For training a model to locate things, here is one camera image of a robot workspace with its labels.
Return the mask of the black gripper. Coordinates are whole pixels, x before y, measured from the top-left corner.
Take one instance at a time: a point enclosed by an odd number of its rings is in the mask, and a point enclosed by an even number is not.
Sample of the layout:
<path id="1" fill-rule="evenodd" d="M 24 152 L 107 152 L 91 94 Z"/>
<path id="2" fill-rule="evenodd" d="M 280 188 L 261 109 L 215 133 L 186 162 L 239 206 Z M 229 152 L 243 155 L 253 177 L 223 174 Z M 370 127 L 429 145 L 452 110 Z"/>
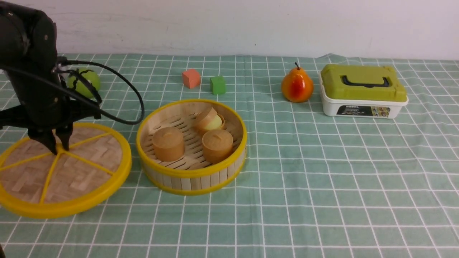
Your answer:
<path id="1" fill-rule="evenodd" d="M 73 124 L 86 118 L 100 119 L 97 102 L 93 107 L 82 101 L 71 100 L 64 93 L 65 80 L 57 73 L 47 75 L 32 71 L 5 71 L 15 90 L 19 105 L 1 111 L 1 127 L 11 126 L 28 129 L 28 137 L 44 145 L 57 155 L 56 139 L 60 139 L 64 150 L 70 149 Z"/>

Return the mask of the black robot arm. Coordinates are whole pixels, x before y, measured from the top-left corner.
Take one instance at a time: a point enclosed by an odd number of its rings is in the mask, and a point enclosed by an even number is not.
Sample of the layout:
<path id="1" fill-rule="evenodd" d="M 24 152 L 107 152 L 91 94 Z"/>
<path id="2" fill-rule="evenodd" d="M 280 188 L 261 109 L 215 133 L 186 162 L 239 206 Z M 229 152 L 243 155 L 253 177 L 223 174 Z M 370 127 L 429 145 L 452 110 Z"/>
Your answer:
<path id="1" fill-rule="evenodd" d="M 95 101 L 67 87 L 56 50 L 56 24 L 41 10 L 1 1 L 1 69 L 19 105 L 1 111 L 1 127 L 28 130 L 28 137 L 57 154 L 56 138 L 69 150 L 74 122 L 101 117 L 101 97 L 87 80 L 70 70 Z"/>

